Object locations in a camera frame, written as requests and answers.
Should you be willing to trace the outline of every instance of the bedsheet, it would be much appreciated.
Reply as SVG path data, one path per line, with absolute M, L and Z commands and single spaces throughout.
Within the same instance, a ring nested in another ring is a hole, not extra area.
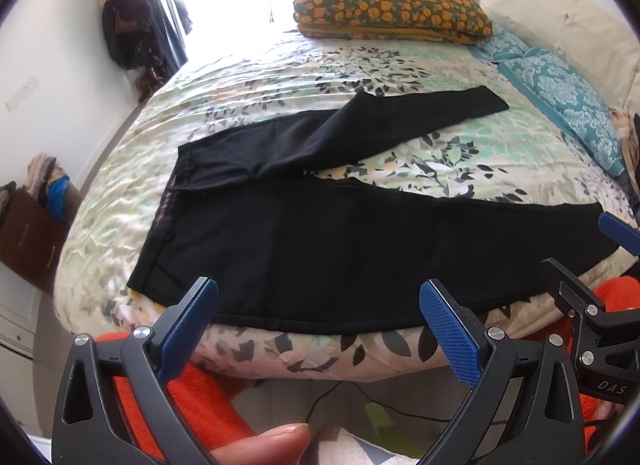
M 474 58 L 465 47 L 313 40 L 285 33 L 277 40 L 256 41 L 239 55 L 188 63 L 148 102 L 100 169 L 71 228 L 54 291 L 62 324 L 74 333 L 96 336 L 130 331 L 159 317 L 162 307 L 126 283 L 177 158 L 177 146 L 279 115 L 337 108 L 359 88 L 395 95 L 479 85 L 500 95 L 510 109 L 316 176 L 353 177 L 434 197 L 549 205 L 598 201 L 635 224 L 618 184 L 494 65 Z M 402 246 L 380 247 L 381 264 L 386 251 L 402 251 Z M 595 286 L 633 262 L 628 252 L 618 249 L 582 280 Z M 464 261 L 460 268 L 464 270 Z M 496 261 L 492 270 L 499 269 Z M 546 294 L 481 316 L 486 325 L 498 325 L 512 337 L 526 336 L 559 317 Z M 446 365 L 430 331 L 422 326 L 347 337 L 211 325 L 194 360 L 243 377 L 354 381 Z

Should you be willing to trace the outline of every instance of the black cable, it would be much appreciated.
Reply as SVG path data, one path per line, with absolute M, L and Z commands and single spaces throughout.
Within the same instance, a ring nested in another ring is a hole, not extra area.
M 398 415 L 402 415 L 402 416 L 409 416 L 410 418 L 420 418 L 423 420 L 428 420 L 428 421 L 437 421 L 439 423 L 449 423 L 451 421 L 451 419 L 445 419 L 445 418 L 433 418 L 431 416 L 422 416 L 422 415 L 414 415 L 412 413 L 405 413 L 404 411 L 400 411 L 400 409 L 396 409 L 394 407 L 391 407 L 390 405 L 386 405 L 384 403 L 382 403 L 381 401 L 377 401 L 374 400 L 373 398 L 369 397 L 369 395 L 367 395 L 364 392 L 364 389 L 362 389 L 358 384 L 356 384 L 355 382 L 351 382 L 351 384 L 354 385 L 354 387 L 356 387 L 356 389 L 361 392 L 364 397 L 369 400 L 372 401 L 373 403 L 377 403 L 378 405 L 381 405 L 382 407 L 384 407 L 385 409 L 390 409 L 392 411 L 394 411 L 395 413 L 398 413 Z
M 316 408 L 316 406 L 318 405 L 318 403 L 320 402 L 320 400 L 322 400 L 323 398 L 329 396 L 331 393 L 333 393 L 337 387 L 342 384 L 343 381 L 338 382 L 337 384 L 335 384 L 333 387 L 331 387 L 329 390 L 325 391 L 322 395 L 320 395 L 318 398 L 316 398 L 316 401 L 313 403 L 313 405 L 311 406 L 311 409 L 309 410 L 308 414 L 306 415 L 305 418 L 305 423 L 309 423 L 309 420 L 311 419 L 311 416 L 314 413 L 314 410 Z M 385 409 L 389 409 L 395 413 L 398 413 L 398 415 L 402 415 L 402 416 L 408 416 L 409 418 L 419 418 L 419 419 L 423 419 L 423 420 L 427 420 L 427 421 L 435 421 L 438 423 L 449 423 L 451 421 L 450 418 L 434 418 L 433 416 L 422 416 L 422 415 L 414 415 L 413 413 L 406 413 L 404 411 L 400 411 L 400 409 L 396 409 L 395 407 L 392 407 L 391 405 L 386 405 L 386 403 L 382 403 L 381 401 L 377 401 L 374 400 L 373 398 L 369 397 L 369 395 L 366 394 L 366 392 L 364 391 L 364 389 L 362 389 L 358 384 L 356 384 L 356 382 L 351 382 L 351 384 L 354 385 L 354 387 L 356 387 L 356 389 L 361 392 L 361 394 L 367 398 L 367 400 L 369 400 L 372 403 L 376 403 L 377 405 L 381 405 L 382 407 L 384 407 Z M 494 425 L 504 425 L 508 422 L 508 420 L 496 420 L 496 421 L 492 421 L 491 422 L 491 426 Z
M 309 423 L 309 420 L 311 419 L 311 415 L 314 413 L 314 409 L 316 408 L 316 405 L 318 405 L 318 403 L 320 402 L 320 400 L 322 400 L 324 397 L 330 395 L 331 393 L 333 393 L 333 391 L 335 390 L 336 387 L 338 387 L 340 384 L 342 384 L 342 381 L 338 382 L 337 384 L 335 384 L 331 389 L 329 389 L 328 391 L 324 392 L 322 395 L 320 395 L 318 398 L 316 398 L 316 401 L 314 402 L 314 404 L 311 406 L 311 409 L 309 410 L 308 415 L 306 415 L 305 418 L 305 423 Z
M 591 420 L 584 423 L 585 427 L 601 427 L 609 420 Z

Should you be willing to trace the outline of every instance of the tufted headboard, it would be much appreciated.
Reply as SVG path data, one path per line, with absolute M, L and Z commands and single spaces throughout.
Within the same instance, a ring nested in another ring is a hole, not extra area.
M 480 0 L 480 6 L 530 46 L 572 65 L 607 105 L 640 113 L 640 43 L 627 25 L 584 0 Z

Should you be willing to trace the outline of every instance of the blue curtain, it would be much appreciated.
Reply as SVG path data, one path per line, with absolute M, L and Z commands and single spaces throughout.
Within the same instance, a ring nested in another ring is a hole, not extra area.
M 187 62 L 184 39 L 179 31 L 177 10 L 172 0 L 146 0 L 151 7 L 151 25 L 164 54 L 168 76 L 173 76 Z

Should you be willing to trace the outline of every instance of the fingernail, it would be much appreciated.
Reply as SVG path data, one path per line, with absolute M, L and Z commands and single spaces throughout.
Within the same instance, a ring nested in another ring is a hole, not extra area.
M 289 432 L 294 432 L 296 429 L 300 429 L 300 427 L 304 427 L 305 425 L 306 423 L 290 423 L 289 425 L 281 425 L 263 432 L 260 436 L 281 436 L 283 434 L 288 434 Z

